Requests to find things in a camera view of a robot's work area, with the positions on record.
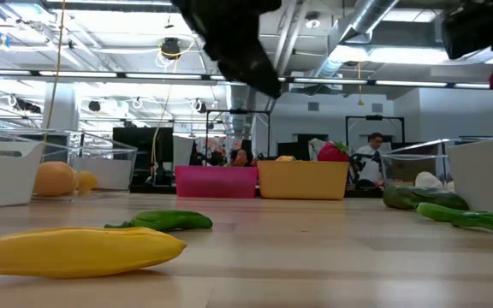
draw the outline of desk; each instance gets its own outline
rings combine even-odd
[[[381,200],[176,200],[130,195],[0,208],[0,235],[99,227],[142,210],[197,210],[212,231],[160,266],[55,281],[0,276],[0,308],[493,307],[493,234],[386,209]]]

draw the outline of yellow bin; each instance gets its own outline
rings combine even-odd
[[[340,200],[349,163],[258,162],[263,198]]]

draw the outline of pink bin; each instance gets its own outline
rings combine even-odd
[[[188,198],[254,198],[257,168],[177,166],[176,193]]]

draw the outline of toy pepper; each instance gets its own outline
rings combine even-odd
[[[119,226],[106,224],[104,228],[144,227],[160,232],[188,230],[196,228],[212,228],[212,220],[194,211],[187,210],[151,210],[139,213],[130,222]]]

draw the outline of green vegetable toy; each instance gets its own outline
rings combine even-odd
[[[124,222],[120,226],[106,224],[104,228],[151,228],[160,232],[173,230],[187,230],[212,228],[212,220],[197,212],[186,210],[151,210],[141,212],[132,221]]]
[[[420,203],[416,210],[421,216],[437,222],[450,222],[458,228],[486,228],[493,231],[493,213],[453,210],[437,204]]]
[[[388,207],[399,210],[415,210],[422,202],[455,210],[469,210],[469,205],[462,197],[436,188],[387,187],[383,191],[383,202]]]

